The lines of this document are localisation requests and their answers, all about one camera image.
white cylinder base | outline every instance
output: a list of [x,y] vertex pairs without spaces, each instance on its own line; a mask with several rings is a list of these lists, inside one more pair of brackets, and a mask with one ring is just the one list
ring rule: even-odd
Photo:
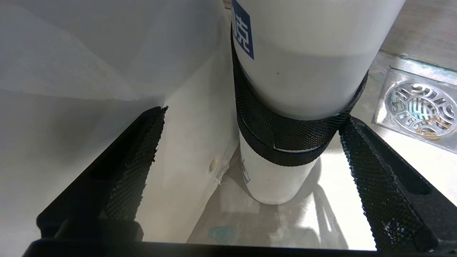
[[313,162],[297,167],[284,167],[265,160],[239,134],[243,178],[252,197],[265,204],[290,201],[314,167]]

blue stain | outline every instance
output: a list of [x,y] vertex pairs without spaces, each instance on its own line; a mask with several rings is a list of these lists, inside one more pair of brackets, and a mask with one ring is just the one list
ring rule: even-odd
[[214,239],[217,244],[229,245],[233,239],[233,229],[229,226],[213,227],[208,229],[208,237]]

floor drain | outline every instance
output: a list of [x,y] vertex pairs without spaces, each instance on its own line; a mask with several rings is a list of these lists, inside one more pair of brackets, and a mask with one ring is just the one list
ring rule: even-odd
[[428,137],[439,137],[453,131],[455,102],[445,92],[429,85],[403,83],[390,92],[388,109],[405,129]]

white plastic wall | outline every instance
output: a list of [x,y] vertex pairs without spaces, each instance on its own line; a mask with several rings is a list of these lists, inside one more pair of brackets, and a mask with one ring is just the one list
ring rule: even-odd
[[165,105],[137,221],[145,240],[185,241],[238,144],[222,2],[8,0],[0,35],[0,256],[21,255],[36,216]]

reflective metal surface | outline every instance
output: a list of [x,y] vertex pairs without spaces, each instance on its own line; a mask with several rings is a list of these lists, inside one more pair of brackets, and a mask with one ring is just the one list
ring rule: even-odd
[[[457,82],[454,72],[418,63],[398,60],[400,67],[391,68],[379,95],[373,121],[396,132],[431,145],[457,152],[455,128]],[[447,82],[429,79],[433,76]]]

